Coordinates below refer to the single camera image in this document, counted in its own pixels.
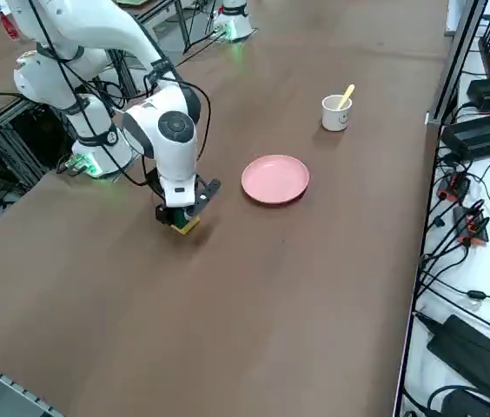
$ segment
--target brown table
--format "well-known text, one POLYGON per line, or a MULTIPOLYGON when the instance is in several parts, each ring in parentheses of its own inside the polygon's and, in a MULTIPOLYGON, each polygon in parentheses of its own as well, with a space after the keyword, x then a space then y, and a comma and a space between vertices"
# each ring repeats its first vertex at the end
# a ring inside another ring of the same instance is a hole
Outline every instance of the brown table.
POLYGON ((64 414, 391 413, 446 1, 250 9, 249 42, 182 66, 213 103, 199 172, 222 180, 192 234, 159 224, 146 189, 55 175, 0 219, 0 371, 64 414), (350 126, 325 132, 321 99, 348 83, 350 126), (311 172, 283 208, 240 189, 272 153, 311 172))

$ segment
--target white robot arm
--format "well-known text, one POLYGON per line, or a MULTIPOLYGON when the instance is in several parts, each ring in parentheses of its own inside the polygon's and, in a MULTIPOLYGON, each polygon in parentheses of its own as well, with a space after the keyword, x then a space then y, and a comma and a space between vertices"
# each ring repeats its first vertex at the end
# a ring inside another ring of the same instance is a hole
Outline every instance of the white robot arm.
POLYGON ((7 2, 18 28, 37 42, 36 51, 18 59, 14 75, 18 89, 66 115, 78 134, 74 153, 93 162, 90 175, 123 170, 131 161, 132 148, 155 158, 157 171, 147 182, 164 199, 165 209, 183 209, 168 213, 167 222, 177 228, 189 224, 219 182, 207 186, 197 202, 195 124, 201 104, 149 33, 111 0, 7 2), (124 114, 123 133, 97 96, 74 91, 107 66, 105 49, 136 56, 157 86, 153 96, 124 114), (158 183, 153 186, 150 182, 155 179, 158 183))

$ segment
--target white shelf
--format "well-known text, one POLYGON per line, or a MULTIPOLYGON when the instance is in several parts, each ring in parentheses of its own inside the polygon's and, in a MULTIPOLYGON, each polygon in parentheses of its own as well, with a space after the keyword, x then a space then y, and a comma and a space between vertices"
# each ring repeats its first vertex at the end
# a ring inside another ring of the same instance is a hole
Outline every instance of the white shelf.
MULTIPOLYGON (((453 36, 457 30, 457 25, 460 21, 461 12, 465 0, 448 0, 447 2, 447 21, 446 21, 446 36, 453 36)), ((490 15, 490 0, 488 1, 487 8, 485 9, 485 14, 490 15)), ((477 36, 481 36, 487 26, 486 22, 481 22, 479 25, 479 30, 477 31, 477 36)))

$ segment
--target paper cup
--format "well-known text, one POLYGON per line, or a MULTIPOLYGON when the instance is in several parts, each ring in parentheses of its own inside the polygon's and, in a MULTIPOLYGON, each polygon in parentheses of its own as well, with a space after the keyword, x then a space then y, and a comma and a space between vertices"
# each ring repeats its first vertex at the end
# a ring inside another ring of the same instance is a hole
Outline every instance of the paper cup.
POLYGON ((338 110, 338 104, 340 104, 342 97, 341 94, 335 94, 322 100, 322 126, 324 129, 340 132, 348 126, 349 109, 351 109, 353 102, 348 98, 343 109, 338 110))

